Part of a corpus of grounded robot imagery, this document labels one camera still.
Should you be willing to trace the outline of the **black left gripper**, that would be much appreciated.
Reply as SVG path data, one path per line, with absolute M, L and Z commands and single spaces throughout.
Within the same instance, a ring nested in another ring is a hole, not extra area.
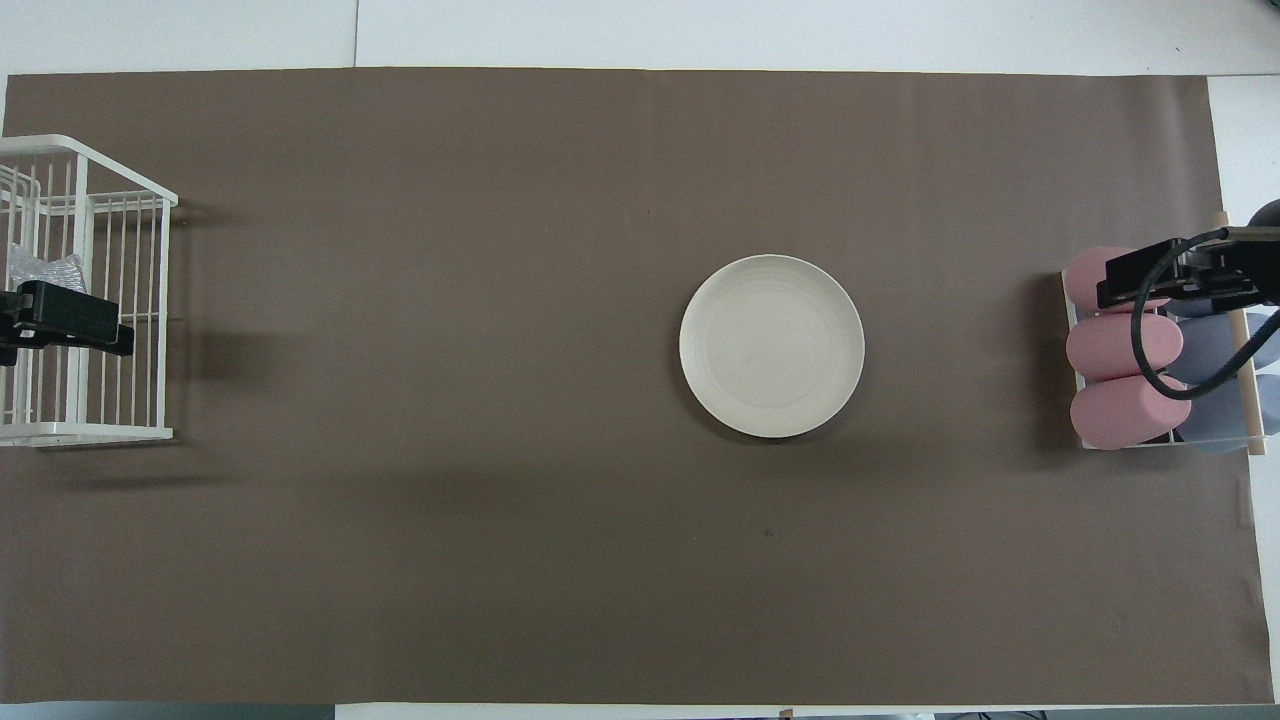
M 45 281 L 27 281 L 3 292 L 0 366 L 17 365 L 15 347 L 97 347 L 129 357 L 136 332 L 120 324 L 119 305 Z

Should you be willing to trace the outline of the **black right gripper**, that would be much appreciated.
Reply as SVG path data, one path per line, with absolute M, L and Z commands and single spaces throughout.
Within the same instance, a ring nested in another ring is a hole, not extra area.
M 1266 238 L 1175 238 L 1105 263 L 1097 283 L 1101 309 L 1169 299 L 1199 311 L 1230 311 L 1267 302 Z

